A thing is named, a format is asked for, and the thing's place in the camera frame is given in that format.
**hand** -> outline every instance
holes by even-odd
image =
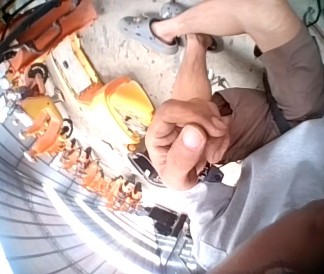
[[[168,100],[157,110],[145,137],[153,166],[174,190],[188,190],[206,159],[227,147],[229,118],[220,117],[214,103]]]

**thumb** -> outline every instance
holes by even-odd
[[[196,125],[186,125],[167,153],[163,181],[175,190],[188,190],[197,183],[196,164],[205,151],[206,133]]]

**shorts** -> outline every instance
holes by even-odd
[[[292,40],[258,59],[265,65],[271,94],[290,127],[324,116],[324,65],[304,25]],[[216,92],[212,101],[222,116],[231,110],[230,144],[219,164],[242,160],[281,135],[262,91],[228,88]]]

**gray shirt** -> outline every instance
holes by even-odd
[[[181,195],[193,255],[211,269],[283,214],[324,199],[324,119],[304,122],[252,153],[235,188],[203,182]]]

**floor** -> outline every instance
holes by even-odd
[[[104,83],[117,77],[128,75],[136,80],[147,92],[153,105],[157,108],[169,99],[175,76],[183,57],[183,49],[178,54],[165,56],[147,49],[140,43],[127,39],[118,32],[116,25],[121,17],[127,15],[153,16],[159,12],[166,0],[95,0],[94,6],[99,15],[98,19],[79,33],[82,48],[91,60],[94,68]],[[199,1],[181,0],[186,5],[193,5]],[[290,1],[294,10],[301,17],[308,5],[315,7],[315,1]],[[324,29],[324,20],[318,24]],[[207,54],[207,68],[215,77],[227,79],[230,87],[250,87],[263,89],[261,84],[262,65],[253,57],[254,42],[248,35],[224,37],[224,50],[218,54]],[[54,79],[57,86],[62,86],[58,79]],[[213,90],[219,90],[217,84]],[[76,137],[83,146],[92,146],[97,157],[102,159],[106,174],[115,176],[119,173],[128,175],[134,173],[133,167],[125,158],[126,151],[120,148],[118,152],[110,150],[109,146],[100,139],[117,142],[117,137],[110,135],[108,127],[100,124],[98,116],[87,112],[79,106],[69,92],[64,92],[65,111],[74,121]],[[234,184],[239,174],[239,165],[235,165],[227,176],[228,184]],[[165,204],[161,192],[151,191],[150,201]]]

